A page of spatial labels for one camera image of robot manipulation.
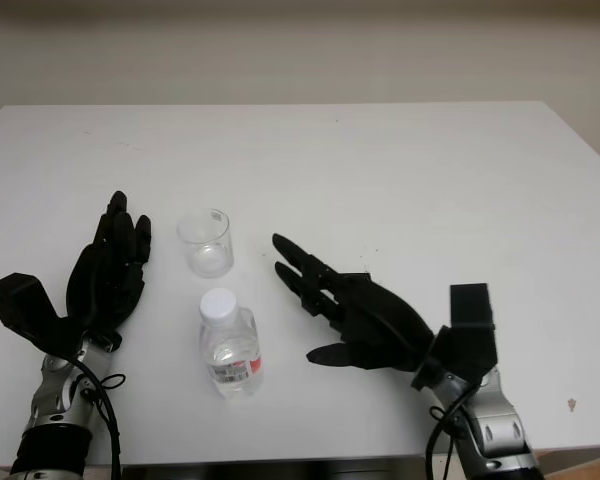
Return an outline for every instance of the beige wall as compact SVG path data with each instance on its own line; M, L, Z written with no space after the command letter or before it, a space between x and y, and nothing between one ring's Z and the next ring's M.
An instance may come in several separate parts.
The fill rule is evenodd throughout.
M31 3L0 1L0 108L534 99L600 154L599 3Z

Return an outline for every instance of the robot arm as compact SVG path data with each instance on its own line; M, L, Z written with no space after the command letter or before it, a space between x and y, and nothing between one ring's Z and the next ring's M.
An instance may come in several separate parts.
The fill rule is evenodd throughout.
M500 388L486 284L451 286L451 327L434 336L410 305L368 273L338 273L278 234L273 245L300 273L277 262L281 280L305 310L324 315L341 333L343 343L309 352L310 362L414 372L412 386L430 388L443 405L445 414L427 444L430 480L431 455L442 431L452 436L468 479L543 478L522 423Z
M106 390L116 331L135 309L148 261L151 223L133 226L122 192L111 198L93 243L82 251L67 286L68 317L59 318L40 281L13 273L0 280L0 320L47 353L42 384L11 468L15 479L79 480L91 443L94 409L111 434L112 479L120 478L117 421Z

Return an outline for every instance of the white tabletop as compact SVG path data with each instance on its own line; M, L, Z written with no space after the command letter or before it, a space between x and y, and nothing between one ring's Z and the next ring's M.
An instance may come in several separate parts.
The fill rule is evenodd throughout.
M153 222L146 288L111 393L125 464L422 454L411 376L312 365L337 341L276 277L281 233L368 270L437 331L449 285L488 282L503 386L535 448L600 445L600 157L537 102L8 107L0 112L0 278L36 275L56 309L117 190ZM228 213L234 268L189 271L187 209ZM197 351L201 295L235 291L259 326L264 384L222 400ZM0 324L0 465L43 354ZM576 400L573 412L568 401ZM109 461L100 431L91 460Z

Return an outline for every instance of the black cable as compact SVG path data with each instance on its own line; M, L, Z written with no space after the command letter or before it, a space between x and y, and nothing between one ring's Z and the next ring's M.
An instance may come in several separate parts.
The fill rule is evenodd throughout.
M442 475L442 480L447 480L447 475L449 475L449 465L451 464L451 455L453 454L453 436L449 435L449 450L447 450L447 461L444 464L444 474Z
M118 383L116 383L115 385L107 385L107 381L111 380L112 378L119 378L120 381ZM104 377L100 383L102 384L102 387L105 390L115 390L116 388L120 387L124 382L127 381L127 376L123 373L114 373L113 375L109 375L108 377ZM96 395L93 395L95 392L93 390L89 390L89 389L84 389L82 391L83 395L86 395L87 398L89 400L91 400L93 402L93 404L96 406L96 409L98 410L98 414L100 415L100 418L102 418L102 421L106 424L109 423L109 418L107 417L107 415L102 411L102 400Z
M114 387L105 387L102 385L102 382L98 380L98 377L95 373L91 371L89 367L87 367L84 363L82 363L77 358L67 357L63 355L54 355L62 360L66 360L71 365L80 370L84 375L91 381L97 393L97 400L102 402L104 405L104 410L106 412L106 418L103 415L101 407L96 402L96 408L100 415L102 416L102 420L107 426L107 430L109 431L109 436L111 437L111 480L122 480L122 469L120 468L120 432L118 431L118 420L116 419L116 414L113 411L113 405L111 405L111 400L109 400L109 396L107 395L107 390L111 388L116 388L124 383L126 377L122 374L110 375L103 379L106 381L113 377L120 377L123 380Z
M464 403L469 398L471 398L471 396L473 396L473 394L476 393L479 388L480 388L480 385L475 385L474 387L467 389L462 395L460 395L449 406L449 408L444 412L444 414L440 418L436 417L432 413L434 411L442 412L442 409L440 407L431 407L429 409L429 413L431 413L431 415L438 420L438 423L436 424L435 427L433 427L433 430L431 431L431 435L429 435L429 440L427 441L427 448L425 450L425 470L426 470L427 480L434 480L434 478L433 478L433 449L436 446L438 437L443 432L443 430L447 426L447 424L452 420L453 416L460 409L460 407L462 407L462 405L464 405ZM447 474L449 473L449 462L451 461L451 452L453 451L453 439L450 439L449 441L450 441L451 445L450 445L449 452L447 455L447 464L445 465L445 478L446 478Z

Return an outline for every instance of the water bottle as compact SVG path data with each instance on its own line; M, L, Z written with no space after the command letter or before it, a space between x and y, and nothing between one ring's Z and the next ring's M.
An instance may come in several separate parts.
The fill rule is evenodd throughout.
M230 290L214 288L202 297L200 315L200 351L216 387L227 398L252 394L262 383L253 313Z

